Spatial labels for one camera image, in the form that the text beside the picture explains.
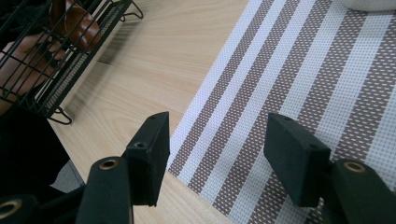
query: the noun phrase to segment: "dark clothing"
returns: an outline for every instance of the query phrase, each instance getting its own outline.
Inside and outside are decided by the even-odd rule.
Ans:
[[[17,106],[0,118],[0,197],[33,194],[45,203],[63,195],[50,184],[68,161],[47,119]]]

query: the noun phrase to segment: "person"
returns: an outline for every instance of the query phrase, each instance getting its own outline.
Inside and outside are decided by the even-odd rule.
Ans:
[[[55,60],[64,57],[61,44],[43,33],[28,35],[8,57],[14,42],[0,54],[0,93],[11,91],[7,99],[16,101],[38,88],[52,74],[37,43],[50,42],[47,51]],[[0,100],[0,198],[32,194],[46,203],[64,193],[50,186],[69,157],[47,119],[16,104]]]

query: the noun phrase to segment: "white bowl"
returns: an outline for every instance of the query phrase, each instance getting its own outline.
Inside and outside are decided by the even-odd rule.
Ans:
[[[396,9],[396,0],[340,0],[345,7],[361,11]]]

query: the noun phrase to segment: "light wood tabletop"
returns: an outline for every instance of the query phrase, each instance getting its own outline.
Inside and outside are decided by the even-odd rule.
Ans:
[[[174,132],[248,0],[136,3],[145,18],[118,24],[63,101],[73,124],[51,123],[84,180],[95,161],[119,156],[150,115],[169,111]],[[135,206],[134,221],[231,222],[169,173],[157,207]]]

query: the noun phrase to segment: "placemat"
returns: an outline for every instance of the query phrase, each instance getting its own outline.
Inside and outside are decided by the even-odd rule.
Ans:
[[[396,15],[251,0],[171,139],[168,171],[235,223],[321,223],[262,148],[269,112],[396,186]]]

